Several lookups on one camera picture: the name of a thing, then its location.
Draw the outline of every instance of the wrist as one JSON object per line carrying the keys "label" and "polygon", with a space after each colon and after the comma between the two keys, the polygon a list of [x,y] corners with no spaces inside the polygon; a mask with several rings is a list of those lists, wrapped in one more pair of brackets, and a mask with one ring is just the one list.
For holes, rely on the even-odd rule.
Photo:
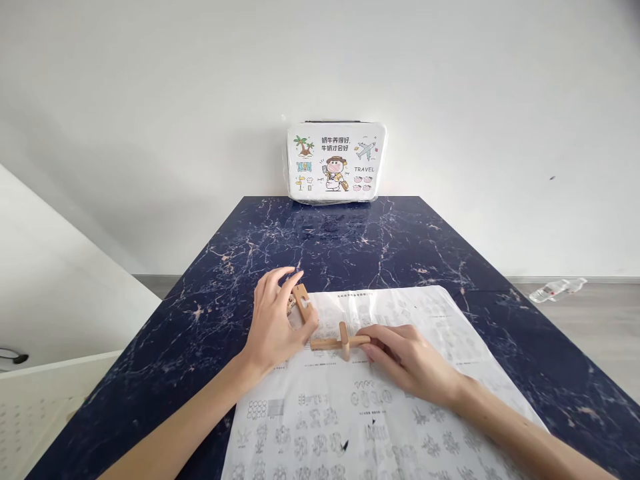
{"label": "wrist", "polygon": [[238,373],[248,381],[254,382],[254,385],[271,371],[270,366],[244,349],[233,358],[233,361],[237,363]]}
{"label": "wrist", "polygon": [[475,401],[478,385],[477,380],[460,374],[455,391],[451,396],[449,409],[464,417],[464,412]]}

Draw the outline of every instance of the plastic bottle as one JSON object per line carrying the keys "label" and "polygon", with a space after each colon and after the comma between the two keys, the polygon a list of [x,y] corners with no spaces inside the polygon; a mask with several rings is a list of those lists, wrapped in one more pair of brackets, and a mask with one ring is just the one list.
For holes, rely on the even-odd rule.
{"label": "plastic bottle", "polygon": [[586,278],[576,278],[572,280],[556,280],[549,282],[541,289],[530,294],[529,299],[536,303],[542,303],[546,300],[558,301],[564,297],[568,297],[572,293],[577,292],[587,282]]}

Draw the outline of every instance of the gray floor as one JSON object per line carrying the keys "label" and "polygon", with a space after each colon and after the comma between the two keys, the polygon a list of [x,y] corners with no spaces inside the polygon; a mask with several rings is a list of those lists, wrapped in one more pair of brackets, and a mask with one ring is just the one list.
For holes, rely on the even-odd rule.
{"label": "gray floor", "polygon": [[[164,298],[178,276],[137,275]],[[538,284],[516,287],[525,295]],[[537,305],[572,342],[640,403],[640,285],[588,283],[560,302]]]}

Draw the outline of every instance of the instruction sheet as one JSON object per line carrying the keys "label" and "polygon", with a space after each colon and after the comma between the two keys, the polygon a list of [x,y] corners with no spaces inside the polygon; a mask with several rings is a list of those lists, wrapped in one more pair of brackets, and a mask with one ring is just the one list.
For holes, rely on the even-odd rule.
{"label": "instruction sheet", "polygon": [[[545,428],[448,292],[438,286],[310,293],[337,338],[374,323],[414,324],[460,372]],[[298,308],[290,316],[301,324]],[[484,434],[397,388],[360,349],[309,345],[238,402],[224,480],[507,480],[526,478]]]}

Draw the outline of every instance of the marble pattern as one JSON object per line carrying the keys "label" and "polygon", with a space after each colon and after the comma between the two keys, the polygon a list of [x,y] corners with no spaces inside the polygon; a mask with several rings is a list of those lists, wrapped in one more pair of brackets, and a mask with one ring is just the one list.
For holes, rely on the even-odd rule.
{"label": "marble pattern", "polygon": [[[240,351],[258,278],[284,265],[305,270],[310,292],[442,285],[554,435],[640,476],[638,404],[420,198],[245,197],[28,478],[96,478]],[[179,478],[220,477],[232,419]]]}

